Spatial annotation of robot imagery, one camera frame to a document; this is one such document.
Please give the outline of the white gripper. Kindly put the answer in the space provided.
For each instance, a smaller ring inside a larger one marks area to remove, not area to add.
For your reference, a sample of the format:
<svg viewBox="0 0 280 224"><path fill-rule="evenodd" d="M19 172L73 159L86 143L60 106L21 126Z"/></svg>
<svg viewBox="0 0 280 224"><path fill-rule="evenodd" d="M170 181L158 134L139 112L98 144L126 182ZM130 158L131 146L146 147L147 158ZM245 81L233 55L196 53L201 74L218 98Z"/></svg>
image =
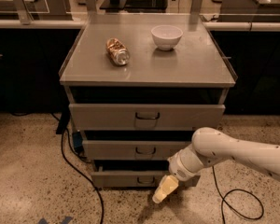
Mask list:
<svg viewBox="0 0 280 224"><path fill-rule="evenodd" d="M165 175L152 197L154 203L161 203L178 188L178 180L186 182L206 168L205 158L189 145L168 159L170 175Z"/></svg>

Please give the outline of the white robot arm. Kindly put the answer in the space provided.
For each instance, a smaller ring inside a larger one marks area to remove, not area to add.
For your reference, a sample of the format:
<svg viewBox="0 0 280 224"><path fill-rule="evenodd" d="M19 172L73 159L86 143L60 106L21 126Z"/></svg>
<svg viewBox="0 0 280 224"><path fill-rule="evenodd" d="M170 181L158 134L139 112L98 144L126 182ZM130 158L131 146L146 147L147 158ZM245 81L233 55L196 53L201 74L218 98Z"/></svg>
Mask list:
<svg viewBox="0 0 280 224"><path fill-rule="evenodd" d="M180 182L225 160L234 160L280 181L280 146L240 140L204 127L194 132L187 147L168 159L169 174L155 190L153 202L161 203Z"/></svg>

